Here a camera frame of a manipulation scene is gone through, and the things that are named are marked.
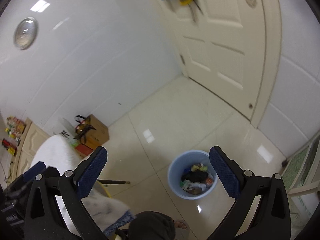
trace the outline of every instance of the door hinge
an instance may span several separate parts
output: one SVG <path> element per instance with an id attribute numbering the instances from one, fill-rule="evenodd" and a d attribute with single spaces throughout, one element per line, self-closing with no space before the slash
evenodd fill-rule
<path id="1" fill-rule="evenodd" d="M 184 58 L 181 54 L 180 54 L 180 57 L 181 57 L 181 61 L 182 61 L 183 65 L 186 65 L 186 62 L 184 61 Z"/>

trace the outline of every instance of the slipper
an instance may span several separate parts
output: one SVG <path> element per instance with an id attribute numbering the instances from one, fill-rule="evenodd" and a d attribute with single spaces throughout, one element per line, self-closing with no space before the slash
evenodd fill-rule
<path id="1" fill-rule="evenodd" d="M 174 222 L 180 222 L 183 223 L 187 229 L 183 228 L 175 228 L 176 236 L 174 237 L 175 240 L 188 240 L 189 239 L 189 233 L 190 233 L 190 227 L 184 220 L 174 220 Z"/>

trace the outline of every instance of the black pants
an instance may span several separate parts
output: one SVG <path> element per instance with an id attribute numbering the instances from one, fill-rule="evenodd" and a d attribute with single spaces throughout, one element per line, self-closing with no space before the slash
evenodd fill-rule
<path id="1" fill-rule="evenodd" d="M 174 240 L 174 237 L 171 217 L 158 212 L 141 212 L 129 226 L 129 240 Z"/>

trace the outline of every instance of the trash can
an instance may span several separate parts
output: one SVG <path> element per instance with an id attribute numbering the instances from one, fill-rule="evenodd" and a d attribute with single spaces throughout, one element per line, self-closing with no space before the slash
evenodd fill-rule
<path id="1" fill-rule="evenodd" d="M 213 184 L 207 191 L 199 195 L 192 195 L 180 187 L 180 182 L 183 171 L 196 163 L 203 163 L 205 166 L 208 166 L 208 172 L 213 176 Z M 168 169 L 168 184 L 170 189 L 177 196 L 184 199 L 199 199 L 208 195 L 214 189 L 217 182 L 218 176 L 210 164 L 209 154 L 204 151 L 190 150 L 184 152 L 172 161 Z"/>

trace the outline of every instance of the cream door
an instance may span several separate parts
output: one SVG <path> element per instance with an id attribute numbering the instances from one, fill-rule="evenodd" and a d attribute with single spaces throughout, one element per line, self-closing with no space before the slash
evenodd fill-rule
<path id="1" fill-rule="evenodd" d="M 261 0 L 198 0 L 203 15 L 178 0 L 160 1 L 190 78 L 248 119 L 258 97 L 265 54 Z"/>
<path id="2" fill-rule="evenodd" d="M 30 125 L 19 157 L 17 177 L 30 168 L 37 150 L 48 138 L 49 135 L 35 124 Z"/>

